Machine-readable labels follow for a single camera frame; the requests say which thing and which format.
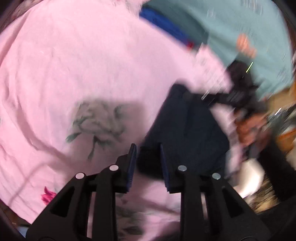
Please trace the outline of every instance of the red flower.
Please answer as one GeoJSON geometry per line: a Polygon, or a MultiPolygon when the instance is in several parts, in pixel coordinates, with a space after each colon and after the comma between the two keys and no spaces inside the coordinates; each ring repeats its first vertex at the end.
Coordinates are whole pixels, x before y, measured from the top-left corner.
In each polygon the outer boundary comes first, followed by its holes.
{"type": "Polygon", "coordinates": [[[41,195],[41,200],[44,202],[45,205],[48,205],[57,194],[55,192],[49,191],[47,187],[44,187],[44,192],[45,194],[41,195]]]}

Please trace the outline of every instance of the black sleeve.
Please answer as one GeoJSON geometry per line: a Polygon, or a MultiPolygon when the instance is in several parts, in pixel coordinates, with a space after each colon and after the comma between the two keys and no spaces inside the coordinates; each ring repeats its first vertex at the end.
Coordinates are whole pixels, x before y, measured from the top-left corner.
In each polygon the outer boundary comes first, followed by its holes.
{"type": "Polygon", "coordinates": [[[272,139],[261,151],[258,161],[281,201],[296,195],[296,172],[287,162],[286,156],[281,152],[275,140],[272,139]]]}

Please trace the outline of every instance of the dark navy cloth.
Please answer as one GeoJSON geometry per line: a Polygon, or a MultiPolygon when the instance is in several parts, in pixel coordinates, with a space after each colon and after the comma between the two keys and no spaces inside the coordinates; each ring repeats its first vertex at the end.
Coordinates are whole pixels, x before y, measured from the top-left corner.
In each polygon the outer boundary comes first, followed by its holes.
{"type": "Polygon", "coordinates": [[[147,19],[157,27],[168,32],[186,46],[194,47],[193,42],[189,40],[189,37],[177,25],[173,24],[170,20],[157,11],[151,8],[143,7],[140,12],[140,17],[147,19]]]}
{"type": "Polygon", "coordinates": [[[208,106],[174,84],[140,148],[140,172],[162,178],[160,144],[170,166],[185,165],[196,175],[224,174],[229,141],[208,106]]]}

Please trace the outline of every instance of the hand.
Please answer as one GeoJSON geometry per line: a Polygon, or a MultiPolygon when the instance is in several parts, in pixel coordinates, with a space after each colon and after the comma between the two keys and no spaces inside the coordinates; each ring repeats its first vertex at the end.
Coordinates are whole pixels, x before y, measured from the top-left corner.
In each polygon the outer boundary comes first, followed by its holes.
{"type": "Polygon", "coordinates": [[[266,115],[255,114],[247,120],[240,121],[240,112],[235,113],[237,117],[235,124],[237,125],[237,134],[239,136],[239,141],[245,147],[249,146],[253,142],[257,142],[258,148],[262,151],[269,142],[270,133],[268,130],[263,131],[267,123],[266,115]]]}

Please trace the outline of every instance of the silver screw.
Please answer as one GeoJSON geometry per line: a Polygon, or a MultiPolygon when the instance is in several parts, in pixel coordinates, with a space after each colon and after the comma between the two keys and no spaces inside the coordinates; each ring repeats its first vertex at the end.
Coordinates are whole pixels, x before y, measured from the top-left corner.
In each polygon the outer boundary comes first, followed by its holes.
{"type": "Polygon", "coordinates": [[[184,172],[184,171],[187,170],[187,167],[184,166],[184,165],[180,165],[180,166],[178,166],[178,170],[181,171],[181,172],[184,172]]]}
{"type": "Polygon", "coordinates": [[[82,173],[82,172],[79,172],[79,173],[77,173],[76,175],[75,175],[75,177],[76,177],[76,179],[82,179],[82,178],[84,178],[84,173],[82,173]]]}
{"type": "Polygon", "coordinates": [[[110,167],[109,167],[109,169],[110,169],[110,171],[117,171],[118,169],[119,169],[119,166],[117,166],[117,165],[111,165],[110,167]]]}
{"type": "Polygon", "coordinates": [[[219,180],[221,178],[221,175],[219,173],[213,173],[212,178],[219,180]]]}

